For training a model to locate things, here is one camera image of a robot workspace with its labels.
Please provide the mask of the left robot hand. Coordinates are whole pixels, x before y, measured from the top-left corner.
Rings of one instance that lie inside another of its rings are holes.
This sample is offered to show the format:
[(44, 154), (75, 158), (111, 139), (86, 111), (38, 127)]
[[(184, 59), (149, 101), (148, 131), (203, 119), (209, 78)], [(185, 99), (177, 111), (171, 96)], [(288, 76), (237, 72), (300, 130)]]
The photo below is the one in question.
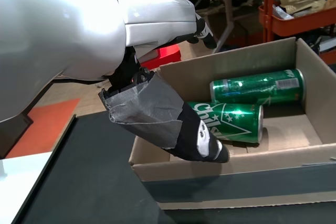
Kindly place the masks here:
[(1, 121), (54, 80), (109, 80), (111, 122), (186, 161), (227, 163), (204, 120), (139, 60), (183, 41), (216, 42), (189, 0), (1, 0)]

